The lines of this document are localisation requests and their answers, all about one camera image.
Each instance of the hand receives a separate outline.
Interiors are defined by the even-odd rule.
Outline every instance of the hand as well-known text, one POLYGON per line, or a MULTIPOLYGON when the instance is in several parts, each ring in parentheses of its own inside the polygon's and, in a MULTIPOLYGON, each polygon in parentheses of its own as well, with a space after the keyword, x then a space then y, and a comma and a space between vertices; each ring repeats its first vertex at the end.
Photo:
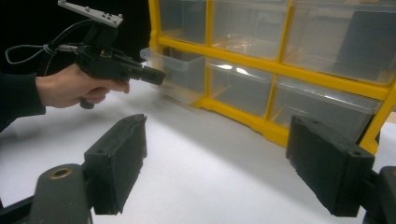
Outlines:
POLYGON ((110 91, 129 92, 128 82, 90 77, 74 63, 54 75, 36 77, 35 84, 41 103, 58 108, 76 105, 81 98, 99 104, 110 91))

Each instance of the white table surface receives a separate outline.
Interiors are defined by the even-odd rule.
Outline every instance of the white table surface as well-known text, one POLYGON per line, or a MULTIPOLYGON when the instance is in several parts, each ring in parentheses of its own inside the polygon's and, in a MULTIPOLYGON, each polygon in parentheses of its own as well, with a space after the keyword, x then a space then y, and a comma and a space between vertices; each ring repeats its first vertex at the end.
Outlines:
MULTIPOLYGON (((5 206, 35 192, 38 177, 83 153, 118 120, 145 114, 148 157, 122 214, 94 224, 361 223, 333 217, 297 176, 285 148, 219 114, 179 104, 142 81, 111 92, 93 110, 48 108, 0 133, 5 206)), ((396 125, 386 123, 374 170, 396 165, 396 125)))

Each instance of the person's arm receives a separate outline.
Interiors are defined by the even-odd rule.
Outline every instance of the person's arm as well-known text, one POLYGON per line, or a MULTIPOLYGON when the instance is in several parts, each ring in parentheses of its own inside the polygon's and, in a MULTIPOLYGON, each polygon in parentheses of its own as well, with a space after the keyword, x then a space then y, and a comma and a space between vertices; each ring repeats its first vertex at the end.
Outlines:
POLYGON ((35 74, 9 75, 0 73, 0 132, 20 117, 43 115, 35 86, 35 74))
POLYGON ((81 97, 99 104, 110 91, 129 92, 129 83, 90 77, 76 64, 47 77, 0 74, 0 132, 20 117, 43 115, 46 106, 69 107, 81 97))

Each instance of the black sleeve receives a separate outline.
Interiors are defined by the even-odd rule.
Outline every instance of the black sleeve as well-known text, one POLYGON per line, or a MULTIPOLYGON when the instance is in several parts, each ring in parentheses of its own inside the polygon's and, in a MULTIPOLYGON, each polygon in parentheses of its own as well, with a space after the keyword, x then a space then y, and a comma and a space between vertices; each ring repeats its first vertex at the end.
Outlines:
POLYGON ((0 72, 0 132, 20 117, 43 115, 35 86, 35 74, 9 75, 0 72))

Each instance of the white wire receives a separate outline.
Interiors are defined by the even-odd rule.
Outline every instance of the white wire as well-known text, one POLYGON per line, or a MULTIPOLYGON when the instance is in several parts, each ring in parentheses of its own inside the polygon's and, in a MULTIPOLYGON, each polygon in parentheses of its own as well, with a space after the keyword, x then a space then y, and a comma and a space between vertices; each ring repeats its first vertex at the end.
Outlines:
POLYGON ((14 47, 11 47, 9 49, 6 49, 5 54, 6 54, 6 59, 7 59, 8 63, 10 63, 10 64, 20 64, 20 63, 26 63, 26 62, 29 62, 29 61, 33 60, 33 58, 35 58, 37 55, 39 55, 43 51, 46 51, 50 55, 55 55, 56 54, 56 50, 50 49, 49 45, 47 45, 47 44, 43 45, 43 46, 38 46, 38 45, 18 45, 18 46, 14 46, 14 47), (22 48, 41 49, 41 50, 39 50, 37 53, 35 53, 34 55, 32 55, 31 57, 29 57, 29 58, 27 58, 25 60, 22 60, 22 61, 19 61, 19 62, 12 62, 9 59, 9 57, 8 57, 9 52, 14 50, 14 49, 22 49, 22 48))

